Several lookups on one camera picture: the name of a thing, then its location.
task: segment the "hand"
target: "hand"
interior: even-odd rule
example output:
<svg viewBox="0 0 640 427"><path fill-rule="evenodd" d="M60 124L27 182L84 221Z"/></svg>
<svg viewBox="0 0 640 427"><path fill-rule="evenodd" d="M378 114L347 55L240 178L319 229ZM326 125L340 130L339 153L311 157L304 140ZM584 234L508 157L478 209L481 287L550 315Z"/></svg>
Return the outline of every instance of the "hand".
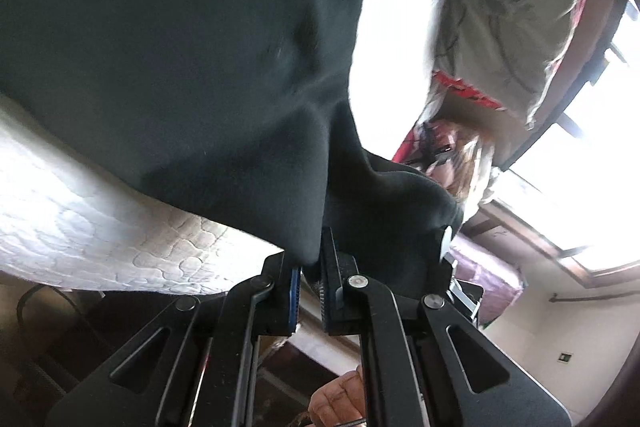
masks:
<svg viewBox="0 0 640 427"><path fill-rule="evenodd" d="M309 403L315 427L334 427L365 415L362 367L349 371L318 389Z"/></svg>

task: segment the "black garment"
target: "black garment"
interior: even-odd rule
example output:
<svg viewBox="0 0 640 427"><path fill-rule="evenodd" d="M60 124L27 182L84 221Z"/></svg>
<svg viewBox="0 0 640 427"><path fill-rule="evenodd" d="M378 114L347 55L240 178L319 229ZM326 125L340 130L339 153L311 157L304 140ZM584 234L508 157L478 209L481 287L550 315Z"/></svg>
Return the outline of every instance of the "black garment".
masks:
<svg viewBox="0 0 640 427"><path fill-rule="evenodd" d="M418 296L434 182L366 153L348 105L362 0L0 0L0 89L130 186Z"/></svg>

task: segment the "window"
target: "window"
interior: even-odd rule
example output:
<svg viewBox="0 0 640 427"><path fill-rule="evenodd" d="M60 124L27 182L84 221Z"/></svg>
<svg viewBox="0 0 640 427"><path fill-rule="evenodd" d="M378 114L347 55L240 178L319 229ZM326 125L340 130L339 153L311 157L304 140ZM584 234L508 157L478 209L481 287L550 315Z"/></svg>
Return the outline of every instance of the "window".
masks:
<svg viewBox="0 0 640 427"><path fill-rule="evenodd" d="M590 273L640 263L640 22L628 1L602 73L505 172L497 200Z"/></svg>

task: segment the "quilted pattern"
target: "quilted pattern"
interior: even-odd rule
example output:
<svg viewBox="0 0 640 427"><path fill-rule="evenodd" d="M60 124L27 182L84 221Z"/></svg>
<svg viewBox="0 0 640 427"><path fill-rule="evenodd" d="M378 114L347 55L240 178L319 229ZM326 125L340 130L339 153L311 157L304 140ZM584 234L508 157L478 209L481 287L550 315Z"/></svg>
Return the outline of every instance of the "quilted pattern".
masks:
<svg viewBox="0 0 640 427"><path fill-rule="evenodd" d="M226 291L280 249L124 185L0 97L0 269L88 290Z"/></svg>

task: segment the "white quilted mattress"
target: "white quilted mattress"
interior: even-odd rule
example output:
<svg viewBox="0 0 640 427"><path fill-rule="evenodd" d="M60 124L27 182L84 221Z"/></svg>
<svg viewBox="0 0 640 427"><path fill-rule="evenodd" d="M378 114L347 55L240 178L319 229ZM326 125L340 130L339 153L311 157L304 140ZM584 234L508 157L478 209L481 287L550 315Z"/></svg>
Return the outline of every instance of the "white quilted mattress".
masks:
<svg viewBox="0 0 640 427"><path fill-rule="evenodd" d="M364 0L350 100L391 158L426 93L442 0ZM68 149L0 96L0 269L89 290L226 291L279 248L161 203Z"/></svg>

